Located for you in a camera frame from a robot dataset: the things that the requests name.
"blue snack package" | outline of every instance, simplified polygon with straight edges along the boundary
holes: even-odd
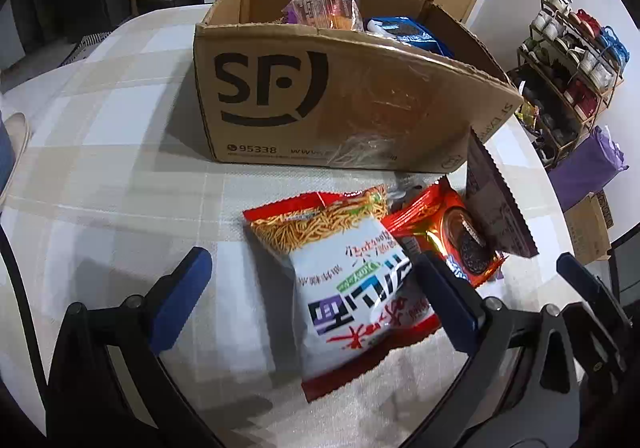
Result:
[[[395,38],[425,51],[447,58],[454,57],[450,49],[434,37],[427,28],[407,16],[375,16],[366,20],[365,27],[369,32]]]

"cardboard box on floor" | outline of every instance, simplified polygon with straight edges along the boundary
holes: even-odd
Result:
[[[574,246],[574,256],[582,265],[609,258],[607,251],[611,249],[611,242],[596,195],[588,194],[565,211],[564,220]]]
[[[274,24],[290,0],[216,0],[194,62],[212,154],[224,162],[451,172],[522,103],[485,47],[432,0],[359,0],[408,16],[455,60],[361,32]]]

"red snack wrapper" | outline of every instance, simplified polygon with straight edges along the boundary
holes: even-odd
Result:
[[[473,287],[487,281],[505,258],[487,244],[458,192],[446,177],[406,208],[382,220],[409,258],[425,250],[440,254],[449,269]]]

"purple bag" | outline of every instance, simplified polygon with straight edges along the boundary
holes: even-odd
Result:
[[[599,192],[627,168],[618,145],[596,126],[569,157],[549,172],[549,179],[565,212],[589,192]]]

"checkered tablecloth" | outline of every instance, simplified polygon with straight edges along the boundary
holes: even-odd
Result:
[[[212,430],[230,448],[397,446],[438,401],[465,356],[439,332],[307,404],[290,323],[292,282],[246,231],[241,215],[304,191],[355,190],[393,184],[396,177],[212,162],[192,61],[194,24],[206,10],[155,11],[121,26],[39,118],[2,226],[22,271],[45,370],[71,302],[98,308],[144,294],[197,244],[212,254],[212,279],[162,359]],[[527,310],[574,300],[554,271],[558,254],[572,250],[562,213],[513,118],[488,149],[540,255],[510,257],[504,280],[481,292]],[[463,187],[464,169],[450,179]],[[44,428],[4,266],[0,370]]]

